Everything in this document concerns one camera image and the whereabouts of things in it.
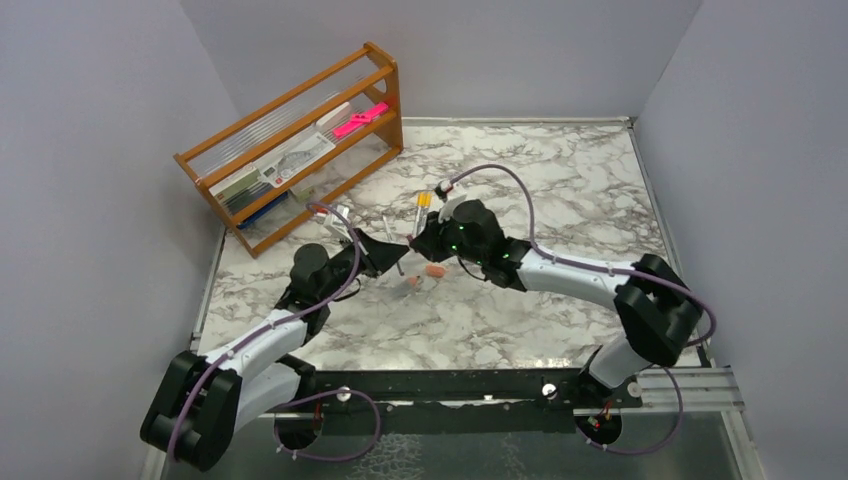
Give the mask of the orange tip white marker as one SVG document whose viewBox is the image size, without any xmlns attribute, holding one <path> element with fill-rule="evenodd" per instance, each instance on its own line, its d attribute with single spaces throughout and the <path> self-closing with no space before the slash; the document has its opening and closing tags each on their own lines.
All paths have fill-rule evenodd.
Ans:
<svg viewBox="0 0 848 480">
<path fill-rule="evenodd" d="M 407 277 L 395 288 L 395 294 L 398 298 L 404 298 L 414 293 L 420 286 L 420 283 L 421 277 L 418 275 Z"/>
</svg>

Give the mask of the white pen yellow end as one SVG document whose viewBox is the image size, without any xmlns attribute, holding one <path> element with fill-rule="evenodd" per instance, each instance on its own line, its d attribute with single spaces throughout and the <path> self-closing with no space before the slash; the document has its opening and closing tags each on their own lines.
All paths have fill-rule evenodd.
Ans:
<svg viewBox="0 0 848 480">
<path fill-rule="evenodd" d="M 433 193 L 430 191 L 421 192 L 418 197 L 419 203 L 419 225 L 424 226 L 426 224 L 427 214 L 430 211 L 430 206 L 432 203 Z"/>
</svg>

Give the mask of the white grey pen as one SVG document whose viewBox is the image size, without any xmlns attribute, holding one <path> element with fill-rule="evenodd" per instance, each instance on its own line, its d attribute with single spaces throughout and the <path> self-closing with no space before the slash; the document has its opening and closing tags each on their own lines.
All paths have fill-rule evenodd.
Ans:
<svg viewBox="0 0 848 480">
<path fill-rule="evenodd" d="M 390 226 L 390 224 L 389 224 L 389 221 L 388 221 L 387 216 L 386 216 L 386 215 L 382 215 L 382 216 L 381 216 L 381 218 L 382 218 L 382 222 L 383 222 L 383 226 L 384 226 L 384 230 L 385 230 L 385 234 L 386 234 L 387 240 L 388 240 L 389 242 L 394 243 L 394 242 L 395 242 L 395 240 L 396 240 L 396 238 L 395 238 L 395 235 L 394 235 L 394 233 L 393 233 L 393 231 L 392 231 L 392 229 L 391 229 L 391 226 Z M 398 274 L 399 274 L 401 277 L 404 277 L 404 276 L 405 276 L 405 272 L 404 272 L 404 270 L 403 270 L 402 265 L 401 265 L 401 263 L 400 263 L 400 262 L 397 262 L 397 263 L 396 263 L 396 269 L 397 269 L 397 271 L 398 271 Z"/>
</svg>

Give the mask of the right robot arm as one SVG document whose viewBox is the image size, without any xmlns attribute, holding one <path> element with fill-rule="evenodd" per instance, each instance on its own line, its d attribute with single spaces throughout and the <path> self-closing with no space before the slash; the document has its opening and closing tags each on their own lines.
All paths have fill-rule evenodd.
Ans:
<svg viewBox="0 0 848 480">
<path fill-rule="evenodd" d="M 432 262 L 455 257 L 474 263 L 485 280 L 501 288 L 562 294 L 616 312 L 622 333 L 590 356 L 576 383 L 579 398 L 592 407 L 604 405 L 648 367 L 675 366 L 703 315 L 661 257 L 603 264 L 557 256 L 506 235 L 479 200 L 429 213 L 410 245 Z"/>
</svg>

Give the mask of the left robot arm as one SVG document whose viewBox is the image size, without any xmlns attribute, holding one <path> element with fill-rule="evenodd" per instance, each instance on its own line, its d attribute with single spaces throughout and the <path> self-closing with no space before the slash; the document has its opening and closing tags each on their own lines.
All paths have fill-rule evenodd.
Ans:
<svg viewBox="0 0 848 480">
<path fill-rule="evenodd" d="M 204 472 L 229 448 L 234 434 L 269 409 L 313 401 L 309 365 L 286 355 L 312 340 L 330 304 L 360 275 L 378 277 L 409 251 L 361 229 L 335 255 L 309 243 L 297 249 L 290 282 L 267 317 L 205 354 L 183 351 L 168 365 L 140 427 L 140 439 L 170 459 Z"/>
</svg>

